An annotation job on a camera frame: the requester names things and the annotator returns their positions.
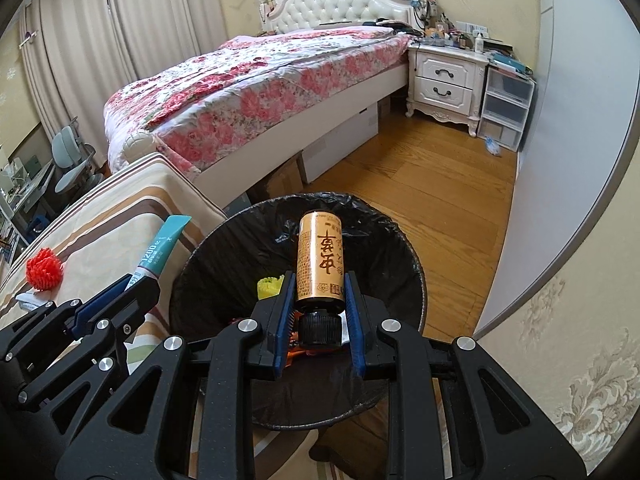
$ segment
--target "toothpaste tube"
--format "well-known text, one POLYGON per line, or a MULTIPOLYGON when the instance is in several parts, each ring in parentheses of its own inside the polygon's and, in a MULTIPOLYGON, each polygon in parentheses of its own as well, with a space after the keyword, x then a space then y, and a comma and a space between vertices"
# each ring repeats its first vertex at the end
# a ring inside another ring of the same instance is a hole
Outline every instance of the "toothpaste tube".
POLYGON ((156 238, 146 250, 145 255, 142 256, 126 288, 132 286, 143 276, 150 276, 155 280, 160 278, 166 261, 169 259, 171 251, 174 250, 178 238, 185 225, 189 223, 189 220, 191 220, 191 217, 184 215, 171 215, 166 219, 156 238))

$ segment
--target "plastic bag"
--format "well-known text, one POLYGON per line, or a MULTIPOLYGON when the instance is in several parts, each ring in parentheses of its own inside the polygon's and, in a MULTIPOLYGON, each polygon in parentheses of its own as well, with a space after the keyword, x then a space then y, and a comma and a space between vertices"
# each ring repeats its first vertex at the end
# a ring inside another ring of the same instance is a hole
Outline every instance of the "plastic bag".
MULTIPOLYGON (((219 225, 175 280, 169 308, 172 333, 194 341, 250 316, 258 280, 296 270, 300 219, 321 208, 342 221, 345 269, 356 272, 362 293, 380 298, 391 316, 422 330, 424 273, 404 233, 363 200, 324 192, 261 202, 219 225)), ((335 424, 373 407, 387 393, 387 384, 355 377, 347 346, 298 358, 276 382, 254 381, 252 391, 256 424, 302 430, 335 424)))
POLYGON ((484 140, 484 146, 493 156, 500 156, 500 144, 495 142, 491 137, 487 137, 484 140))

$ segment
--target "nightstand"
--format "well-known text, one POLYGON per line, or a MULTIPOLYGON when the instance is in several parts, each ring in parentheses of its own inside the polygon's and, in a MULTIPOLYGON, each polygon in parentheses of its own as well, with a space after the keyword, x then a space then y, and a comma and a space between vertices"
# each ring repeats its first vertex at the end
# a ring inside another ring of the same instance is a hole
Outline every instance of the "nightstand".
POLYGON ((475 137, 488 63, 487 56, 469 50, 410 45, 406 116, 420 110, 441 123, 468 124, 475 137))

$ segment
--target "pink floral quilt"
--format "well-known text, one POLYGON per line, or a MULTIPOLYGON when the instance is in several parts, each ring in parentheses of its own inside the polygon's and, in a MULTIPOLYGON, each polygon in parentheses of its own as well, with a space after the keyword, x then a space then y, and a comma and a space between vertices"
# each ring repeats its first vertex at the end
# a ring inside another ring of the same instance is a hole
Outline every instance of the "pink floral quilt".
POLYGON ((194 178, 279 122, 391 67, 409 40, 389 28, 349 27, 227 41, 109 99, 111 170, 127 166, 127 136, 145 130, 194 178))

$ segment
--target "gold can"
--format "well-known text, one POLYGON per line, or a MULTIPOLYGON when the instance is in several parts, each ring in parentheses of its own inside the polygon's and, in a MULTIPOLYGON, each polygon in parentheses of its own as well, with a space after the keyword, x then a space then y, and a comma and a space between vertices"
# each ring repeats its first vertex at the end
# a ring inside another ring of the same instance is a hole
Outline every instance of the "gold can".
POLYGON ((344 303, 342 223, 325 211, 302 217, 298 240, 298 301, 331 298, 344 303))

